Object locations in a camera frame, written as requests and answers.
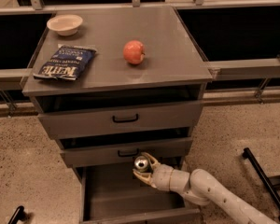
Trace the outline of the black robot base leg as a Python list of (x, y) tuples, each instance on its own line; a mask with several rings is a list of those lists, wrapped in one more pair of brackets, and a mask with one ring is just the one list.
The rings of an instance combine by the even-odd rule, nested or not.
[(259, 162), (257, 161), (254, 154), (248, 147), (244, 149), (242, 156), (244, 159), (249, 159), (255, 171), (257, 172), (260, 180), (262, 181), (265, 188), (269, 191), (271, 197), (273, 198), (274, 203), (276, 204), (280, 212), (280, 195), (277, 192), (280, 189), (280, 175), (275, 175), (271, 177), (266, 176)]

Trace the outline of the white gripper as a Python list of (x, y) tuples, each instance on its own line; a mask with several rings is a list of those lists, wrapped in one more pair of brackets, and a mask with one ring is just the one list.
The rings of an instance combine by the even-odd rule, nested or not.
[(153, 173), (141, 173), (133, 169), (134, 176), (154, 189), (169, 191), (171, 174), (174, 168), (165, 164), (160, 164), (155, 157), (147, 152), (142, 152), (142, 155), (147, 160), (146, 170), (153, 171)]

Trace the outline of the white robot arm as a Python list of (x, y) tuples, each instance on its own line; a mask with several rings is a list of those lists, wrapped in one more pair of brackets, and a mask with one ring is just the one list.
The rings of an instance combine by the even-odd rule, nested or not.
[(195, 169), (191, 173), (181, 171), (142, 152), (134, 160), (133, 174), (154, 189), (175, 192), (199, 206), (213, 202), (237, 224), (277, 224), (203, 169)]

